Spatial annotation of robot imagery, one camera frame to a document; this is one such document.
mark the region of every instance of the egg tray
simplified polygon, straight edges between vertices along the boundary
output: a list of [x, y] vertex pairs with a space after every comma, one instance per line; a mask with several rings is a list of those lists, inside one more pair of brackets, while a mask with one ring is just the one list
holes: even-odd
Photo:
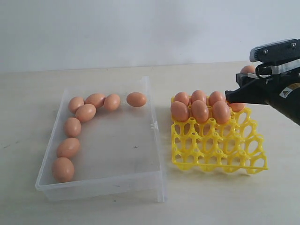
[[257, 122], [250, 118], [251, 109], [233, 112], [230, 108], [231, 118], [225, 124], [218, 124], [212, 117], [212, 107], [208, 105], [208, 109], [205, 123], [198, 123], [194, 117], [180, 122], [171, 116], [172, 162], [181, 170], [195, 166], [205, 172], [217, 167], [226, 173], [241, 168], [248, 174], [268, 170], [264, 138], [256, 132]]

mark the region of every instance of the table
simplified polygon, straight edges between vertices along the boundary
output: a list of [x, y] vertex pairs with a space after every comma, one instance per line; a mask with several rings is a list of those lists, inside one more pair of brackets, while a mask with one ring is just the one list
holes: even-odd
[[[250, 105], [265, 137], [269, 170], [256, 175], [182, 172], [170, 160], [170, 97], [235, 90], [247, 62], [86, 69], [0, 75], [0, 224], [299, 224], [300, 128], [276, 110]], [[35, 181], [66, 86], [149, 76], [166, 164], [165, 203], [143, 191], [49, 202]]]

